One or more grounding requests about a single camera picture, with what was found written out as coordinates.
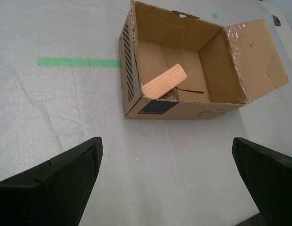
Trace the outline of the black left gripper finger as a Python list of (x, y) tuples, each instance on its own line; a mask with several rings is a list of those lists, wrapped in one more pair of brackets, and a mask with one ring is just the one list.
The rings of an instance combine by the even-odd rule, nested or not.
[(236, 137), (232, 155), (267, 226), (292, 226), (292, 157)]
[(100, 137), (0, 181), (0, 226), (77, 226), (96, 182)]

